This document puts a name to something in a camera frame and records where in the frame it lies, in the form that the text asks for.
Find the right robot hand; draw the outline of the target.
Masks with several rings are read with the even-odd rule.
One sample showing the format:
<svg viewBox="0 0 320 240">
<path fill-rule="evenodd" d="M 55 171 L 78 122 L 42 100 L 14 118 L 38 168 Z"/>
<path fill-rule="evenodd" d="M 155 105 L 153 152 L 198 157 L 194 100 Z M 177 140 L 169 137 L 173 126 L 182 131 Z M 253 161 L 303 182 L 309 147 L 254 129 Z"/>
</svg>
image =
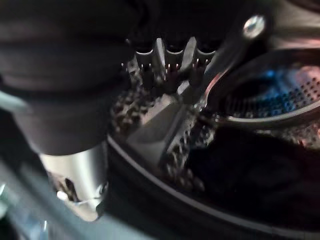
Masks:
<svg viewBox="0 0 320 240">
<path fill-rule="evenodd" d="M 107 108 L 136 58 L 144 87 L 176 94 L 185 46 L 196 68 L 178 97 L 208 101 L 214 80 L 270 25 L 265 0 L 3 0 L 0 106 L 39 155 L 61 199 L 81 219 L 102 214 Z"/>
</svg>

